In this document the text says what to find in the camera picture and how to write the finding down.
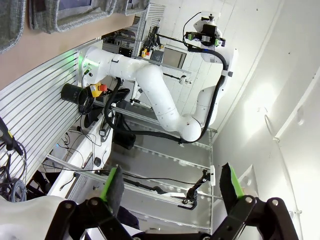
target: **black cylindrical container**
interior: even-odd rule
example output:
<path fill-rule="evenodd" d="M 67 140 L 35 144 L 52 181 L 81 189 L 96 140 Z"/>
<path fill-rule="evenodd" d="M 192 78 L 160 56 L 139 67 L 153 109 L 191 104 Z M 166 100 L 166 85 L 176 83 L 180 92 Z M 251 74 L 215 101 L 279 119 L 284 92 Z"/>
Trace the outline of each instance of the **black cylindrical container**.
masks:
<path fill-rule="evenodd" d="M 61 90 L 61 99 L 82 106 L 88 97 L 85 88 L 66 83 Z"/>

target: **gray fabric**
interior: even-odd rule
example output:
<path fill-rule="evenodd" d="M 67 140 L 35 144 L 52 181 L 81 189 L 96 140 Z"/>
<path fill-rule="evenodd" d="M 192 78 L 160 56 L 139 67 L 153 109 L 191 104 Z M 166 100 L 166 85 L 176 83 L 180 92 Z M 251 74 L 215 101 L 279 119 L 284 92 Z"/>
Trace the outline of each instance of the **gray fabric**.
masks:
<path fill-rule="evenodd" d="M 114 12 L 126 16 L 138 14 L 147 9 L 149 2 L 150 0 L 117 0 Z"/>
<path fill-rule="evenodd" d="M 90 6 L 91 0 L 60 0 L 59 11 L 78 7 Z"/>
<path fill-rule="evenodd" d="M 30 0 L 29 22 L 32 29 L 45 33 L 65 32 L 81 25 L 106 18 L 112 13 L 133 15 L 147 9 L 150 0 L 92 0 L 90 6 L 59 10 L 60 0 Z"/>
<path fill-rule="evenodd" d="M 0 0 L 0 54 L 19 41 L 25 24 L 26 0 Z"/>

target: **black cable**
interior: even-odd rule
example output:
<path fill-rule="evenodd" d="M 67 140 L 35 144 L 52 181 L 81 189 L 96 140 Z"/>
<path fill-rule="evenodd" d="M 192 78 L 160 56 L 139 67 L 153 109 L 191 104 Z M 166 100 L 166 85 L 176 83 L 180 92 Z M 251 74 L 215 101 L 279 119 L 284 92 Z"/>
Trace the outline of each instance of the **black cable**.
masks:
<path fill-rule="evenodd" d="M 84 88 L 84 77 L 85 77 L 85 73 L 82 75 L 82 78 L 81 78 L 81 87 Z"/>
<path fill-rule="evenodd" d="M 66 185 L 68 185 L 69 183 L 71 183 L 76 176 L 77 176 L 77 174 L 74 172 L 74 173 L 73 173 L 73 177 L 71 178 L 71 180 L 68 181 L 67 183 L 63 184 L 63 185 L 60 187 L 59 191 L 61 191 Z"/>
<path fill-rule="evenodd" d="M 172 41 L 176 41 L 176 42 L 178 42 L 178 43 L 185 44 L 183 41 L 181 41 L 181 40 L 179 40 L 179 39 L 177 39 L 177 38 L 173 38 L 173 37 L 161 35 L 161 34 L 158 34 L 158 33 L 157 33 L 156 35 L 158 35 L 158 37 L 161 37 L 161 38 L 170 39 L 170 40 L 172 40 Z"/>
<path fill-rule="evenodd" d="M 94 106 L 95 98 L 88 96 L 85 100 L 84 105 L 79 105 L 79 113 L 81 115 L 87 115 L 92 111 L 92 108 Z"/>
<path fill-rule="evenodd" d="M 74 142 L 73 142 L 73 144 L 71 145 L 71 149 L 72 149 L 72 147 L 75 145 L 75 142 L 78 140 L 78 138 L 80 138 L 81 137 L 81 135 L 79 135 L 75 140 L 74 140 Z M 69 152 L 68 152 L 68 154 L 65 156 L 65 160 L 64 161 L 67 161 L 67 158 L 68 158 L 68 156 L 69 156 Z"/>
<path fill-rule="evenodd" d="M 211 50 L 211 49 L 205 49 L 205 48 L 191 48 L 188 49 L 191 53 L 204 53 L 204 54 L 211 54 L 216 56 L 220 61 L 222 62 L 223 70 L 227 70 L 227 61 L 219 52 Z"/>
<path fill-rule="evenodd" d="M 131 131 L 131 128 L 128 126 L 126 122 L 125 116 L 122 113 L 120 113 L 120 116 L 121 116 L 122 123 L 128 128 L 129 131 Z"/>
<path fill-rule="evenodd" d="M 182 41 L 183 41 L 183 44 L 189 49 L 189 48 L 196 48 L 196 49 L 200 49 L 200 47 L 198 46 L 194 46 L 190 43 L 186 43 L 186 40 L 185 40 L 185 27 L 187 25 L 188 22 L 190 22 L 195 16 L 197 16 L 198 14 L 201 14 L 201 12 L 198 12 L 196 13 L 193 17 L 191 17 L 183 26 L 183 30 L 182 30 Z"/>
<path fill-rule="evenodd" d="M 65 133 L 66 135 L 67 135 L 67 137 L 68 137 L 68 140 L 69 140 L 69 143 L 68 143 L 68 145 L 71 143 L 71 140 L 70 140 L 70 136 L 69 136 L 69 134 L 66 132 Z"/>
<path fill-rule="evenodd" d="M 104 156 L 106 154 L 107 151 L 104 151 L 103 155 L 102 155 L 102 158 L 101 158 L 101 162 L 103 163 L 103 166 L 105 166 L 106 164 L 104 163 Z"/>
<path fill-rule="evenodd" d="M 92 172 L 93 171 L 93 170 L 72 170 L 72 169 L 65 169 L 63 167 L 51 166 L 51 165 L 47 165 L 44 163 L 42 163 L 42 164 L 45 166 L 48 166 L 48 167 L 52 167 L 54 169 L 60 169 L 60 170 L 65 170 L 65 171 L 73 171 L 73 172 Z M 102 172 L 110 173 L 110 171 L 106 170 L 106 169 L 97 169 L 95 171 L 102 171 Z M 134 176 L 134 175 L 124 173 L 124 172 L 122 174 L 125 176 L 129 176 L 129 177 L 132 177 L 135 179 L 141 179 L 141 180 L 171 180 L 171 181 L 182 183 L 182 184 L 190 184 L 190 185 L 202 185 L 203 184 L 203 183 L 190 183 L 190 182 L 185 182 L 185 181 L 180 181 L 180 180 L 176 180 L 176 179 L 172 179 L 172 178 L 165 178 L 165 177 L 139 177 L 139 176 Z"/>
<path fill-rule="evenodd" d="M 212 52 L 215 52 L 213 50 L 210 50 L 208 51 L 208 53 L 210 54 L 213 54 Z M 221 57 L 221 62 L 222 62 L 222 65 L 223 65 L 223 70 L 226 70 L 227 69 L 227 62 L 225 60 L 225 58 L 219 53 L 217 52 L 217 54 L 215 54 L 215 56 L 217 57 Z M 186 143 L 186 144 L 191 144 L 191 143 L 195 143 L 197 141 L 199 141 L 203 136 L 204 134 L 206 133 L 208 127 L 209 127 L 209 123 L 210 123 L 210 119 L 212 117 L 212 113 L 213 113 L 213 110 L 214 110 L 214 107 L 215 107 L 215 102 L 216 102 L 216 99 L 217 99 L 217 95 L 218 95 L 218 91 L 219 91 L 219 88 L 220 86 L 224 83 L 225 81 L 225 76 L 222 76 L 220 77 L 219 81 L 217 82 L 216 84 L 216 87 L 214 89 L 214 92 L 213 92 L 213 96 L 212 96 L 212 100 L 211 100 L 211 103 L 210 103 L 210 107 L 209 107 L 209 111 L 208 111 L 208 115 L 207 115 L 207 118 L 206 118 L 206 121 L 205 121 L 205 124 L 204 124 L 204 127 L 201 131 L 201 134 L 200 134 L 200 137 L 195 140 L 195 141 L 186 141 L 184 140 L 183 138 L 178 138 L 178 137 L 175 137 L 175 136 L 172 136 L 170 134 L 167 134 L 167 133 L 162 133 L 162 132 L 154 132 L 154 131 L 128 131 L 128 130 L 123 130 L 123 129 L 120 129 L 118 128 L 117 126 L 115 126 L 112 121 L 110 120 L 109 117 L 106 117 L 108 116 L 108 109 L 109 107 L 111 106 L 112 102 L 113 102 L 113 99 L 115 97 L 115 94 L 117 94 L 117 91 L 120 87 L 120 84 L 121 84 L 121 79 L 120 78 L 117 78 L 118 80 L 118 83 L 117 85 L 115 86 L 114 90 L 113 90 L 113 93 L 111 94 L 111 97 L 110 99 L 106 102 L 105 104 L 105 108 L 104 108 L 104 117 L 105 117 L 105 120 L 106 122 L 109 124 L 109 126 L 111 128 L 113 128 L 113 130 L 115 132 L 118 132 L 118 133 L 121 133 L 121 134 L 125 134 L 125 135 L 149 135 L 149 136 L 154 136 L 154 137 L 160 137 L 160 138 L 166 138 L 166 139 L 169 139 L 169 140 L 173 140 L 175 142 L 178 142 L 178 143 Z"/>
<path fill-rule="evenodd" d="M 88 135 L 93 135 L 93 136 L 95 136 L 95 141 L 97 141 L 97 136 L 94 135 L 93 133 L 83 133 L 83 132 L 76 131 L 76 130 L 72 130 L 72 129 L 69 129 L 68 132 L 70 132 L 70 133 L 75 133 L 75 134 L 80 134 L 80 136 L 81 136 L 81 135 L 84 135 L 87 139 L 89 139 L 90 142 L 92 142 L 92 144 L 94 144 L 94 145 L 96 145 L 96 146 L 98 146 L 98 147 L 101 147 L 101 146 L 102 146 L 101 144 L 100 144 L 100 145 L 96 144 L 96 143 L 91 139 L 91 137 L 88 136 Z"/>
<path fill-rule="evenodd" d="M 65 138 L 65 140 L 61 137 L 61 140 L 63 141 L 64 145 L 68 146 L 70 144 L 70 142 L 68 143 L 67 138 Z"/>
<path fill-rule="evenodd" d="M 109 137 L 110 131 L 111 131 L 111 127 L 108 126 L 107 128 L 108 132 L 106 133 L 105 136 L 100 136 L 100 141 L 101 143 L 105 143 Z"/>
<path fill-rule="evenodd" d="M 159 186 L 148 186 L 148 185 L 145 185 L 145 184 L 142 184 L 138 181 L 132 181 L 130 179 L 127 179 L 127 178 L 123 178 L 123 181 L 127 184 L 132 184 L 134 186 L 136 186 L 137 188 L 143 188 L 143 189 L 147 189 L 147 190 L 150 190 L 150 191 L 156 191 L 157 194 L 167 194 L 168 192 L 167 191 L 164 191 L 161 187 Z"/>
<path fill-rule="evenodd" d="M 180 80 L 179 77 L 176 77 L 176 76 L 173 76 L 173 75 L 170 75 L 170 74 L 167 74 L 167 73 L 163 73 L 163 75 L 168 76 L 168 77 L 173 78 L 173 79 L 178 79 L 178 80 Z"/>
<path fill-rule="evenodd" d="M 6 200 L 11 201 L 11 202 L 16 202 L 16 196 L 17 196 L 17 189 L 21 189 L 21 196 L 18 195 L 18 198 L 20 198 L 21 201 L 25 201 L 26 198 L 26 192 L 25 192 L 25 185 L 21 181 L 22 176 L 25 174 L 27 171 L 27 151 L 26 148 L 17 141 L 17 144 L 22 148 L 23 151 L 23 170 L 22 173 L 18 178 L 12 179 L 10 175 L 10 166 L 11 166 L 11 157 L 12 155 L 8 155 L 8 160 L 5 164 L 5 166 L 0 167 L 0 178 L 2 178 L 4 175 L 5 178 L 2 183 L 0 183 L 0 195 L 3 196 Z"/>
<path fill-rule="evenodd" d="M 80 117 L 80 132 L 82 132 L 82 116 Z M 85 136 L 85 138 L 89 139 L 89 141 L 92 142 L 92 154 L 93 154 L 93 159 L 95 158 L 95 151 L 96 151 L 96 141 L 97 141 L 97 137 L 94 135 L 95 137 L 95 141 L 93 142 L 91 137 L 88 137 L 87 134 L 85 134 L 84 132 L 82 132 L 82 134 Z"/>
<path fill-rule="evenodd" d="M 58 146 L 60 147 L 60 148 L 63 148 L 63 149 L 70 149 L 70 150 L 73 150 L 73 151 L 75 151 L 75 152 L 78 152 L 80 155 L 81 155 L 81 157 L 82 157 L 82 165 L 81 165 L 81 167 L 83 167 L 84 166 L 84 164 L 85 164 L 85 159 L 84 159 L 84 156 L 81 154 L 81 152 L 79 152 L 78 150 L 76 150 L 76 149 L 73 149 L 73 148 L 71 148 L 71 147 L 68 147 L 68 145 L 67 145 L 67 147 L 63 147 L 63 146 L 60 146 L 60 144 L 59 143 L 57 143 L 58 144 Z"/>

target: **white wall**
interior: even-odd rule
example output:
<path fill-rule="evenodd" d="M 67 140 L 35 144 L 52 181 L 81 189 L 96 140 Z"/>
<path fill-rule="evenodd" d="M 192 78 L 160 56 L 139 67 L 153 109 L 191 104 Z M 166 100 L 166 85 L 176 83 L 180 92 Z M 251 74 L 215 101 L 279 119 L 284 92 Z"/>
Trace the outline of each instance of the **white wall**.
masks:
<path fill-rule="evenodd" d="M 183 26 L 194 14 L 201 11 L 212 11 L 221 13 L 217 20 L 218 28 L 223 32 L 227 45 L 238 48 L 240 56 L 232 84 L 219 104 L 216 121 L 212 128 L 222 129 L 231 111 L 230 107 L 237 97 L 242 86 L 255 69 L 259 59 L 259 52 L 266 40 L 266 35 L 271 30 L 271 24 L 280 0 L 151 0 L 153 3 L 165 5 L 164 17 L 160 24 L 160 34 L 182 39 Z M 186 31 L 194 31 L 193 24 L 200 16 L 195 17 L 186 25 Z M 175 41 L 161 39 L 163 44 L 171 44 L 185 48 L 183 44 Z M 165 77 L 173 99 L 180 113 L 192 113 L 196 107 L 196 100 L 201 89 L 216 84 L 219 79 L 222 67 L 220 64 L 204 62 L 200 54 L 188 53 L 182 67 L 191 74 L 192 85 L 181 86 L 172 78 Z M 181 72 L 164 70 L 180 77 Z"/>
<path fill-rule="evenodd" d="M 255 72 L 213 144 L 217 177 L 226 162 L 238 176 L 253 164 L 260 199 L 280 197 L 290 211 L 301 210 L 306 240 L 320 239 L 319 8 L 316 0 L 284 1 Z M 304 122 L 298 124 L 300 105 Z M 220 192 L 218 185 L 214 191 Z M 300 234 L 299 215 L 293 222 Z"/>

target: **electrical cable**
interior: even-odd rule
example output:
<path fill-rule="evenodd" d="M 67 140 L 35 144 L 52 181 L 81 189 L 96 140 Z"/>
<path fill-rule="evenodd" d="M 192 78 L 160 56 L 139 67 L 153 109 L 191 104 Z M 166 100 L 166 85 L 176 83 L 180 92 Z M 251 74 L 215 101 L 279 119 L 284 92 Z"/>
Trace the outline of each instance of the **electrical cable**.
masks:
<path fill-rule="evenodd" d="M 101 143 L 106 142 L 107 139 L 108 139 L 108 137 L 109 137 L 109 134 L 110 134 L 110 131 L 111 131 L 111 127 L 108 126 L 107 129 L 108 129 L 108 132 L 105 134 L 105 136 L 100 136 L 100 138 L 101 138 L 101 139 L 100 139 Z"/>
<path fill-rule="evenodd" d="M 178 42 L 178 43 L 182 43 L 182 44 L 185 44 L 183 41 L 177 39 L 177 38 L 173 38 L 173 37 L 169 37 L 169 36 L 165 36 L 165 35 L 161 35 L 161 34 L 156 34 L 158 37 L 161 37 L 161 38 L 165 38 L 165 39 L 169 39 L 169 40 L 172 40 L 172 41 L 175 41 L 175 42 Z"/>
<path fill-rule="evenodd" d="M 79 113 L 81 115 L 87 115 L 92 111 L 94 106 L 95 98 L 91 96 L 87 96 L 84 105 L 79 105 Z"/>
<path fill-rule="evenodd" d="M 56 167 L 56 166 L 50 166 L 47 164 L 44 164 L 45 166 L 48 167 L 52 167 L 54 169 L 60 169 L 60 170 L 65 170 L 65 171 L 73 171 L 73 172 L 92 172 L 93 170 L 72 170 L 72 169 L 65 169 L 63 167 Z M 109 170 L 106 169 L 96 169 L 95 171 L 102 171 L 102 172 L 107 172 L 110 173 Z M 174 181 L 174 182 L 178 182 L 178 183 L 182 183 L 182 184 L 190 184 L 190 185 L 202 185 L 203 183 L 190 183 L 190 182 L 185 182 L 185 181 L 180 181 L 180 180 L 176 180 L 176 179 L 172 179 L 172 178 L 166 178 L 166 177 L 139 177 L 139 176 L 134 176 L 128 173 L 122 173 L 125 176 L 129 176 L 135 179 L 141 179 L 141 180 L 170 180 L 170 181 Z"/>
<path fill-rule="evenodd" d="M 71 145 L 71 149 L 72 149 L 72 147 L 75 145 L 75 143 L 76 143 L 76 141 L 78 140 L 78 138 L 80 138 L 81 137 L 81 135 L 79 135 L 75 140 L 74 140 L 74 142 L 73 142 L 73 144 Z M 68 152 L 68 154 L 65 156 L 65 162 L 67 161 L 67 158 L 68 158 L 68 156 L 69 156 L 69 152 Z"/>
<path fill-rule="evenodd" d="M 128 130 L 123 130 L 121 128 L 118 128 L 116 125 L 114 125 L 114 123 L 112 122 L 112 120 L 108 117 L 109 116 L 109 108 L 111 107 L 111 104 L 113 103 L 114 99 L 115 99 L 115 96 L 118 92 L 118 89 L 122 83 L 121 79 L 119 77 L 116 78 L 117 79 L 117 84 L 115 86 L 115 88 L 113 89 L 113 93 L 111 94 L 110 98 L 108 99 L 108 101 L 106 102 L 105 104 L 105 107 L 104 107 L 104 117 L 105 117 L 105 120 L 106 122 L 109 124 L 109 126 L 111 128 L 113 128 L 113 130 L 116 132 L 116 133 L 120 133 L 120 134 L 125 134 L 125 135 L 149 135 L 149 136 L 154 136 L 154 137 L 159 137 L 159 138 L 166 138 L 166 139 L 169 139 L 169 140 L 173 140 L 175 142 L 180 142 L 181 139 L 178 138 L 178 137 L 175 137 L 175 136 L 172 136 L 170 134 L 167 134 L 167 133 L 163 133 L 163 132 L 155 132 L 155 131 L 137 131 L 137 130 L 134 130 L 134 131 L 128 131 Z"/>
<path fill-rule="evenodd" d="M 82 132 L 82 115 L 80 117 L 80 130 L 79 131 Z M 91 137 L 88 137 L 84 132 L 82 132 L 82 133 L 83 133 L 83 135 L 85 136 L 86 139 L 89 139 L 89 141 L 92 142 L 92 159 L 95 159 L 95 157 L 96 157 L 95 156 L 95 150 L 96 150 L 97 137 L 94 135 L 95 141 L 93 142 Z"/>
<path fill-rule="evenodd" d="M 107 151 L 104 151 L 103 155 L 102 155 L 102 158 L 101 158 L 101 162 L 103 163 L 103 166 L 105 166 L 106 164 L 104 163 L 104 156 L 106 154 Z"/>
<path fill-rule="evenodd" d="M 228 66 L 227 66 L 227 61 L 226 59 L 218 52 L 214 51 L 214 50 L 210 50 L 210 49 L 192 49 L 193 52 L 195 53 L 208 53 L 208 54 L 212 54 L 214 56 L 216 56 L 217 58 L 219 58 L 222 62 L 222 69 L 223 70 L 227 70 L 228 69 Z M 201 139 L 204 134 L 206 133 L 208 127 L 209 127 L 209 124 L 210 124 L 210 120 L 211 120 L 211 117 L 212 117 L 212 113 L 214 111 L 214 107 L 215 107 L 215 103 L 216 103 L 216 99 L 217 99 L 217 96 L 218 96 L 218 92 L 219 92 L 219 89 L 220 87 L 224 84 L 225 82 L 225 79 L 226 77 L 221 75 L 218 82 L 216 83 L 216 86 L 214 88 L 214 91 L 213 91 L 213 96 L 212 96 L 212 99 L 211 99 L 211 103 L 210 103 L 210 107 L 209 107 L 209 111 L 208 111 L 208 114 L 206 116 L 206 120 L 205 120 L 205 124 L 203 126 L 203 129 L 201 131 L 201 134 L 200 134 L 200 137 L 195 140 L 195 141 L 183 141 L 183 143 L 186 143 L 186 144 L 191 144 L 191 143 L 195 143 L 197 142 L 199 139 Z"/>
<path fill-rule="evenodd" d="M 63 149 L 70 149 L 70 150 L 73 150 L 73 151 L 75 151 L 75 152 L 78 152 L 80 155 L 81 155 L 81 157 L 82 157 L 82 165 L 81 165 L 81 167 L 83 167 L 84 166 L 84 164 L 85 164 L 85 159 L 84 159 L 84 156 L 81 154 L 81 152 L 79 152 L 78 150 L 76 150 L 76 149 L 73 149 L 73 148 L 71 148 L 71 147 L 69 147 L 67 144 L 67 147 L 63 147 L 63 146 L 60 146 L 60 144 L 59 143 L 57 143 L 58 144 L 58 146 L 60 147 L 60 148 L 63 148 Z"/>
<path fill-rule="evenodd" d="M 27 200 L 27 189 L 26 189 L 26 182 L 27 182 L 27 151 L 26 148 L 17 141 L 17 144 L 22 148 L 23 155 L 21 156 L 23 159 L 23 170 L 22 173 L 18 178 L 12 179 L 10 176 L 10 166 L 11 166 L 11 157 L 12 155 L 8 155 L 8 160 L 5 166 L 0 167 L 2 171 L 0 173 L 0 178 L 4 175 L 4 181 L 0 183 L 0 195 L 3 196 L 6 200 L 11 202 L 16 202 L 16 196 L 20 199 L 20 202 Z M 22 176 L 25 174 L 25 183 L 21 180 Z M 20 189 L 21 195 L 17 194 L 17 190 Z"/>
<path fill-rule="evenodd" d="M 180 80 L 180 77 L 176 77 L 176 76 L 173 76 L 173 75 L 170 75 L 170 74 L 167 74 L 167 73 L 163 73 L 163 75 L 168 76 L 168 77 L 173 78 L 173 79 Z"/>
<path fill-rule="evenodd" d="M 98 146 L 98 147 L 101 147 L 101 146 L 102 146 L 101 144 L 100 144 L 100 145 L 96 144 L 97 136 L 94 135 L 93 133 L 83 133 L 83 132 L 76 131 L 76 130 L 73 130 L 73 129 L 69 129 L 68 132 L 80 134 L 80 136 L 81 136 L 81 135 L 84 135 L 86 138 L 89 139 L 90 142 L 92 142 L 92 144 L 94 144 L 94 145 L 96 145 L 96 146 Z M 90 136 L 88 136 L 88 135 L 93 135 L 93 136 L 95 137 L 95 141 L 93 141 L 92 138 L 91 138 Z"/>
<path fill-rule="evenodd" d="M 185 40 L 185 27 L 187 25 L 188 22 L 190 22 L 195 16 L 197 16 L 198 14 L 201 14 L 201 12 L 198 12 L 196 13 L 193 17 L 191 17 L 183 26 L 183 30 L 182 30 L 182 42 L 183 44 L 189 49 L 189 48 L 196 48 L 196 49 L 200 49 L 200 47 L 198 46 L 194 46 L 190 43 L 186 43 L 186 40 Z"/>
<path fill-rule="evenodd" d="M 71 180 L 68 181 L 67 183 L 63 184 L 63 185 L 60 187 L 59 191 L 61 191 L 66 185 L 68 185 L 69 183 L 71 183 L 71 182 L 73 181 L 73 179 L 76 178 L 76 177 L 77 177 L 77 174 L 74 172 L 74 173 L 73 173 L 73 177 L 71 178 Z"/>
<path fill-rule="evenodd" d="M 70 144 L 70 142 L 68 143 L 67 138 L 65 138 L 65 140 L 63 140 L 63 138 L 61 137 L 61 140 L 64 142 L 64 145 L 66 145 L 66 146 Z"/>
<path fill-rule="evenodd" d="M 82 78 L 81 78 L 81 87 L 84 88 L 84 77 L 85 77 L 85 73 L 82 75 Z"/>
<path fill-rule="evenodd" d="M 11 202 L 16 203 L 16 194 L 17 190 L 20 189 L 21 191 L 21 197 L 20 202 L 25 202 L 27 200 L 27 194 L 26 194 L 26 186 L 22 180 L 18 180 L 13 185 L 12 191 L 11 191 Z"/>
<path fill-rule="evenodd" d="M 126 122 L 125 116 L 122 113 L 120 113 L 120 117 L 121 117 L 122 123 L 128 128 L 129 131 L 131 131 L 131 128 L 128 126 Z"/>
<path fill-rule="evenodd" d="M 68 143 L 68 145 L 71 143 L 71 140 L 70 140 L 70 136 L 69 136 L 69 134 L 66 132 L 65 133 L 66 135 L 67 135 L 67 137 L 68 137 L 68 140 L 69 140 L 69 143 Z"/>

